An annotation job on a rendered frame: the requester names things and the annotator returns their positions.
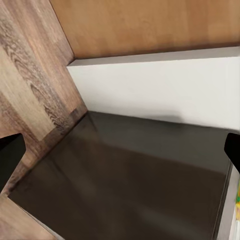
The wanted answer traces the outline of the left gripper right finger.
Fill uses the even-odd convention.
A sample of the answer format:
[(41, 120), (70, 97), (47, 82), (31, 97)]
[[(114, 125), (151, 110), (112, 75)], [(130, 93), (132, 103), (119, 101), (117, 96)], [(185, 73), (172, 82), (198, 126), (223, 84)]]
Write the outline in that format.
[(240, 173), (240, 135), (235, 133), (228, 133), (224, 151)]

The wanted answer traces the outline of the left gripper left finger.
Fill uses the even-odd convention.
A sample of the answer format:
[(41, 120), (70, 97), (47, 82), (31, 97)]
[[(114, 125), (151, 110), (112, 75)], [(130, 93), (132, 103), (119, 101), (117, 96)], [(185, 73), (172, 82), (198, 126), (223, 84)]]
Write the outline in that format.
[(26, 153), (22, 133), (0, 138), (0, 193)]

